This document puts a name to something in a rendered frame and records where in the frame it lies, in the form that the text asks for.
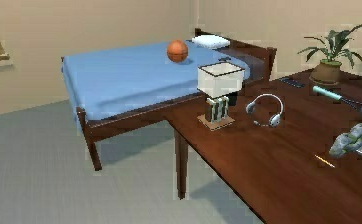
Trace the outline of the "white shade table lamp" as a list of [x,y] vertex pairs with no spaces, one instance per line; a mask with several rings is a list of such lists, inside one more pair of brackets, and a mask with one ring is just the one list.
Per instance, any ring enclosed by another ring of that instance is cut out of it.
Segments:
[[244,72],[244,68],[230,62],[218,62],[198,68],[197,89],[205,94],[206,100],[205,113],[197,119],[211,131],[234,122],[228,115],[228,95],[242,89]]

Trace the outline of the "white pillow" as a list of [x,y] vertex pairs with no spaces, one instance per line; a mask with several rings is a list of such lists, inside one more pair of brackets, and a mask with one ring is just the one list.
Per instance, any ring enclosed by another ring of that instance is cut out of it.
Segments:
[[230,41],[217,35],[200,35],[192,39],[192,42],[200,47],[208,49],[219,49],[228,47]]

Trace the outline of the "blue bed with wooden frame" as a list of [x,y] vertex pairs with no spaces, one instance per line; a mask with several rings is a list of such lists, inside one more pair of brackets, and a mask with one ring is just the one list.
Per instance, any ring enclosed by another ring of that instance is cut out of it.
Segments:
[[245,69],[244,82],[271,76],[277,49],[238,40],[208,49],[188,40],[187,58],[169,60],[166,42],[79,53],[61,58],[61,72],[75,122],[95,170],[102,168],[96,143],[157,123],[166,110],[196,99],[197,72],[222,57]]

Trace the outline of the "white grey headphones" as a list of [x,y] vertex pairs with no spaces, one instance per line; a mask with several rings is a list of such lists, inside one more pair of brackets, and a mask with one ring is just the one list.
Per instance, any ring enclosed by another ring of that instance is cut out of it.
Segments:
[[275,100],[278,101],[279,103],[279,112],[272,115],[270,118],[269,118],[269,121],[267,124],[261,124],[260,122],[258,122],[257,120],[254,120],[253,123],[257,126],[261,126],[261,127],[272,127],[272,128],[275,128],[279,125],[280,121],[281,121],[281,117],[282,117],[282,113],[284,111],[284,104],[282,102],[282,100],[274,95],[274,94],[271,94],[271,93],[264,93],[264,94],[260,94],[258,95],[253,101],[251,101],[250,103],[247,104],[245,110],[246,110],[246,113],[251,115],[255,112],[256,110],[256,103],[257,103],[257,100],[260,99],[260,98],[263,98],[263,97],[271,97],[271,98],[274,98]]

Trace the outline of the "dark blue flat remote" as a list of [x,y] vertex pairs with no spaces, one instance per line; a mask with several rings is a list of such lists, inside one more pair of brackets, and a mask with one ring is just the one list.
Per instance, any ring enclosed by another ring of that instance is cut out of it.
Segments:
[[288,84],[290,86],[296,87],[296,88],[303,88],[305,86],[305,84],[300,83],[296,80],[290,79],[289,77],[282,77],[280,79],[278,79],[279,81]]

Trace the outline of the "dark wooden table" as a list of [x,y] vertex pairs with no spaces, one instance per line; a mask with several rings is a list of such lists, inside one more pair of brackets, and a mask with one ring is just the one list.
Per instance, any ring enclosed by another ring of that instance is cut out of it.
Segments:
[[[329,156],[335,138],[362,122],[349,106],[317,95],[307,71],[294,74],[295,88],[278,80],[251,83],[230,110],[233,124],[211,131],[197,117],[204,98],[181,103],[166,114],[179,150],[192,147],[266,224],[362,224],[362,157]],[[284,111],[275,128],[261,127]],[[319,161],[318,155],[336,168]]]

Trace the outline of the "orange basketball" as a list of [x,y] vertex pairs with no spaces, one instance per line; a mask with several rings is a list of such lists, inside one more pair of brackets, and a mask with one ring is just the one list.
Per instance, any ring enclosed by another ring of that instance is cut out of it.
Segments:
[[188,56],[188,47],[181,40],[174,40],[167,46],[167,56],[175,63],[183,62]]

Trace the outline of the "yellow pencil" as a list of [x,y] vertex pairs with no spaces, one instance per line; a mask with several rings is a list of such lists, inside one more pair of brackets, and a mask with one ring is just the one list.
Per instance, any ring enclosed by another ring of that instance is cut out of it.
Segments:
[[333,165],[332,163],[330,163],[329,161],[325,160],[324,158],[318,156],[318,155],[314,155],[319,161],[323,162],[324,164],[328,165],[329,167],[332,168],[336,168],[335,165]]

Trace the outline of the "green potted house plant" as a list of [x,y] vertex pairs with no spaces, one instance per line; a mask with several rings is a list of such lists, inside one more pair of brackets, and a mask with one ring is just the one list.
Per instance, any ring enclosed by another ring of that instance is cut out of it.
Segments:
[[330,30],[326,36],[305,36],[305,39],[319,41],[321,46],[306,47],[298,51],[298,54],[306,52],[306,61],[309,61],[318,52],[324,55],[309,76],[313,82],[322,85],[337,85],[340,80],[342,66],[342,62],[339,60],[340,57],[345,57],[349,61],[351,68],[355,66],[355,58],[362,62],[362,56],[347,47],[347,44],[353,40],[351,34],[361,28],[362,24],[358,24],[353,28],[342,31]]

